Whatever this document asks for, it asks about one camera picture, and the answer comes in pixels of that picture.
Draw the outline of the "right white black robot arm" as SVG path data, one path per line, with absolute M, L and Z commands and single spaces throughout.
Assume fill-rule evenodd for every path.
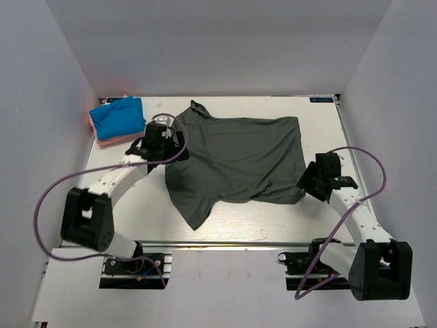
M 341 173 L 336 150 L 317 153 L 297 186 L 326 202 L 340 220 L 326 238 L 311 243 L 309 266 L 295 298 L 299 300 L 341 275 L 358 301 L 406 300 L 412 248 L 405 241 L 396 241 L 366 205 L 381 191 L 361 197 L 354 179 Z

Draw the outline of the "white front cover board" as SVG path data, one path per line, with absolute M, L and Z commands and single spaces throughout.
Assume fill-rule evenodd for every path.
M 49 327 L 414 327 L 415 297 L 357 301 L 347 290 L 301 300 L 275 251 L 176 250 L 163 290 L 99 287 L 102 260 L 48 264 L 33 321 Z

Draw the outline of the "blue logo sticker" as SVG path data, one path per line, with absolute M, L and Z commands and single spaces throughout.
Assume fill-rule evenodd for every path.
M 334 103 L 332 97 L 310 97 L 309 101 L 311 103 Z

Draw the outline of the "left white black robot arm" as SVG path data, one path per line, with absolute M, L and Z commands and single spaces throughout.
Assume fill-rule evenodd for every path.
M 61 238 L 100 254 L 117 258 L 131 273 L 143 268 L 144 255 L 137 241 L 115 231 L 113 208 L 123 195 L 159 165 L 189 158 L 187 132 L 157 121 L 147 124 L 117 165 L 85 188 L 69 190 L 61 224 Z

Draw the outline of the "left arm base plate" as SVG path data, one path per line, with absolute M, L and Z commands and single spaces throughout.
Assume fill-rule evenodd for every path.
M 171 274 L 172 251 L 157 249 L 145 256 L 148 260 L 120 262 L 105 258 L 100 276 L 99 289 L 103 290 L 164 290 L 157 266 L 167 284 Z

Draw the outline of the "dark grey t-shirt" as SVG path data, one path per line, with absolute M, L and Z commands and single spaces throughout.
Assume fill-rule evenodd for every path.
M 169 197 L 196 230 L 219 202 L 294 205 L 306 165 L 296 117 L 215 118 L 200 103 L 177 116 L 188 135 L 189 158 L 168 164 Z

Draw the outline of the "aluminium table frame rail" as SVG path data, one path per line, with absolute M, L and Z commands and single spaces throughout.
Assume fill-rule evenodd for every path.
M 349 187 L 332 192 L 329 204 L 341 217 L 336 228 L 339 229 L 341 225 L 344 225 L 356 246 L 369 240 L 376 243 L 387 243 L 392 239 L 392 236 L 380 225 L 371 205 L 372 199 L 385 190 L 387 182 L 386 170 L 375 155 L 362 148 L 352 146 L 348 137 L 346 137 L 346 143 L 346 146 L 340 146 L 333 151 L 340 153 L 347 150 L 349 152 L 356 177 L 358 178 L 358 189 Z M 381 171 L 382 184 L 376 191 L 368 191 L 364 184 L 364 178 L 361 176 L 357 162 L 359 154 L 372 159 Z

